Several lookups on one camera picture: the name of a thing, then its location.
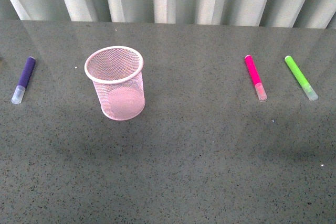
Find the gray speckled countertop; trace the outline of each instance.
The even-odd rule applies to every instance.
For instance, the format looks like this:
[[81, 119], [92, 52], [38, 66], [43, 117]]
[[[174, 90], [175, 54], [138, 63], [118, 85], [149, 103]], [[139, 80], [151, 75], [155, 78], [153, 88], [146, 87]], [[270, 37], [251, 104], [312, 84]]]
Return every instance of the gray speckled countertop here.
[[[1, 21], [0, 223], [334, 224], [335, 42], [336, 30]], [[145, 109], [124, 122], [103, 115], [84, 72], [113, 45], [145, 62]]]

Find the green marker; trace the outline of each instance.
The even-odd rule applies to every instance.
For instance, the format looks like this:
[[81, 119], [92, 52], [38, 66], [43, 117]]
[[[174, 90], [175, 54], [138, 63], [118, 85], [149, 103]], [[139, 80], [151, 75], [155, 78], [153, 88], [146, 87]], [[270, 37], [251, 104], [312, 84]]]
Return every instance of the green marker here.
[[299, 69], [298, 65], [296, 65], [295, 61], [293, 60], [292, 56], [286, 56], [285, 62], [289, 66], [290, 70], [294, 74], [295, 78], [300, 83], [301, 87], [303, 88], [304, 92], [308, 96], [310, 101], [315, 101], [317, 99], [317, 94], [315, 93], [314, 89], [311, 87], [307, 79], [304, 77], [303, 73]]

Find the pen holder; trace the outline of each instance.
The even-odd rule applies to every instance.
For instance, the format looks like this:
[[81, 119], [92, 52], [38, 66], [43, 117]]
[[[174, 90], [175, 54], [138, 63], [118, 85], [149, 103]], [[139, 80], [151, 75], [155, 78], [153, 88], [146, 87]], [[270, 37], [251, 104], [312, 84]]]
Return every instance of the pen holder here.
[[141, 113], [145, 106], [142, 67], [141, 54], [129, 47], [103, 48], [87, 59], [85, 73], [108, 118], [122, 121]]

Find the mesh cup rim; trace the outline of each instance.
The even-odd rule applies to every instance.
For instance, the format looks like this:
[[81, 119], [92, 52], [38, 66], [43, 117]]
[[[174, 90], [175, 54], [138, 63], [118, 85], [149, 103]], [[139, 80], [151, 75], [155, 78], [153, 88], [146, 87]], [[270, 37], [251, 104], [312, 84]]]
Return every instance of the mesh cup rim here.
[[[126, 49], [126, 50], [129, 50], [129, 51], [132, 51], [133, 53], [135, 53], [138, 57], [139, 57], [139, 67], [137, 68], [137, 70], [130, 74], [129, 76], [125, 77], [125, 78], [122, 78], [122, 79], [118, 79], [118, 80], [112, 80], [112, 81], [108, 81], [108, 80], [101, 80], [101, 79], [98, 79], [94, 76], [92, 76], [90, 73], [89, 73], [89, 70], [88, 70], [88, 64], [90, 62], [90, 60], [96, 56], [97, 54], [103, 52], [103, 51], [106, 51], [106, 50], [110, 50], [110, 49]], [[132, 78], [134, 78], [135, 76], [137, 76], [141, 70], [143, 68], [143, 58], [141, 56], [141, 54], [136, 51], [135, 49], [133, 48], [130, 48], [130, 47], [124, 47], [124, 46], [112, 46], [112, 47], [105, 47], [105, 48], [102, 48], [96, 52], [94, 52], [93, 54], [90, 55], [90, 57], [86, 60], [85, 62], [85, 65], [84, 65], [84, 71], [86, 73], [86, 75], [94, 82], [97, 82], [97, 83], [100, 83], [100, 84], [120, 84], [120, 83], [123, 83], [123, 82], [126, 82], [126, 81], [129, 81], [131, 80]]]

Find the pink marker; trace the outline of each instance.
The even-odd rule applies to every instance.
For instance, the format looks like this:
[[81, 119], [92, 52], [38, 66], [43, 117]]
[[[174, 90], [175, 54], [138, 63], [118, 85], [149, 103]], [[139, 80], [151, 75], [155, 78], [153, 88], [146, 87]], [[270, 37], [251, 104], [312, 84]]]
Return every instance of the pink marker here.
[[264, 87], [261, 83], [261, 79], [259, 77], [258, 71], [256, 66], [254, 65], [253, 59], [251, 55], [247, 55], [245, 57], [245, 62], [248, 68], [248, 71], [250, 72], [251, 78], [252, 78], [252, 82], [254, 87], [256, 88], [258, 97], [260, 101], [266, 100], [267, 99], [267, 95], [266, 92], [264, 90]]

